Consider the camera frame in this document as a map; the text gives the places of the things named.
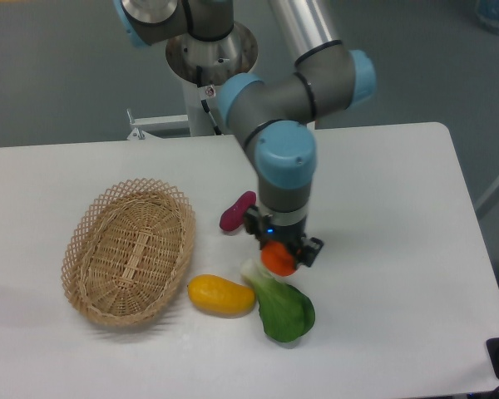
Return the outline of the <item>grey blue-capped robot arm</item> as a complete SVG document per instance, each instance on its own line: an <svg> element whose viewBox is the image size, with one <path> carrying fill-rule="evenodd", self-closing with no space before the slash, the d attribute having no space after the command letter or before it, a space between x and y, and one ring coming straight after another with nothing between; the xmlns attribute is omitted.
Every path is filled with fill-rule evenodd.
<svg viewBox="0 0 499 399"><path fill-rule="evenodd" d="M230 133L258 177L258 201L244 213L261 247L280 243L296 267L323 247L305 233L317 165L309 123L348 109L375 90L373 63L347 49L324 1L270 3L294 59L294 73L269 85L252 73L253 34L234 18L231 1L117 1L131 42L166 44L166 60L200 99L190 116L209 117L209 134Z"/></svg>

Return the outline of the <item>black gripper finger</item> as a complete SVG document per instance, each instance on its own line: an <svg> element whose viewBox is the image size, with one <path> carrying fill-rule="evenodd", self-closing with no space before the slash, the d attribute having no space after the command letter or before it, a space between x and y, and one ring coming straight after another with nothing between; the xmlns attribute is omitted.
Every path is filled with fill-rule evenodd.
<svg viewBox="0 0 499 399"><path fill-rule="evenodd" d="M262 230L259 216L259 209L256 205L251 205L243 215L243 225L245 231L254 236L255 239L262 244Z"/></svg>
<svg viewBox="0 0 499 399"><path fill-rule="evenodd" d="M294 257L295 267L304 266L310 268L323 247L324 242L315 237L303 236L298 239L294 244L290 245L290 253Z"/></svg>

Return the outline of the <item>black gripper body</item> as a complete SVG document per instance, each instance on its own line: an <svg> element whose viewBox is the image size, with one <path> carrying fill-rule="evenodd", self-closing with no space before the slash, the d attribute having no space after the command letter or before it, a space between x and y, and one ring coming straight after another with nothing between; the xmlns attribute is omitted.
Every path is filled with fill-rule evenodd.
<svg viewBox="0 0 499 399"><path fill-rule="evenodd" d="M290 253L298 254L308 243L305 233L307 210L294 212L271 212L269 209L257 210L259 249L263 250L271 242L282 244Z"/></svg>

